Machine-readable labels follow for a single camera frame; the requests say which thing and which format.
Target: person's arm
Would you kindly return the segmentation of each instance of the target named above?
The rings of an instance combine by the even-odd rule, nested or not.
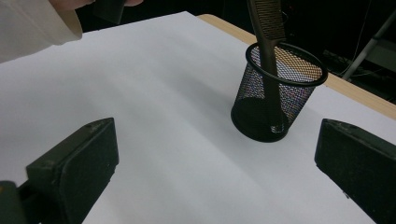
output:
[[[81,37],[74,10],[57,12],[49,0],[0,0],[0,63]]]

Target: mesh cup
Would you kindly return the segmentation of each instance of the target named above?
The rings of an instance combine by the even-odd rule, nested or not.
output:
[[[315,87],[328,76],[320,60],[303,49],[279,43],[275,52],[277,76],[261,69],[257,43],[247,48],[247,67],[231,112],[235,127],[260,142],[285,137]]]

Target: white table surface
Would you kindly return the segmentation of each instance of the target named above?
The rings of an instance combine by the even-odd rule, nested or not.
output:
[[[396,121],[325,86],[281,141],[230,119],[248,46],[186,12],[0,64],[0,180],[113,117],[120,165],[84,223],[374,223],[314,162],[321,120],[396,144]]]

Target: comb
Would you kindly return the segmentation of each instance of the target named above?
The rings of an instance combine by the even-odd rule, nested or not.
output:
[[[247,0],[248,10],[260,50],[260,66],[272,76],[277,76],[275,46],[285,40],[281,5],[278,0]],[[266,74],[262,76],[266,112],[271,131],[284,130],[280,105],[279,86]]]

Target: person's hand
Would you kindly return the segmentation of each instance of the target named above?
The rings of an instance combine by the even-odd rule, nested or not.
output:
[[[74,10],[93,3],[95,0],[49,0],[57,11]],[[126,7],[134,7],[142,3],[143,0],[126,0]]]

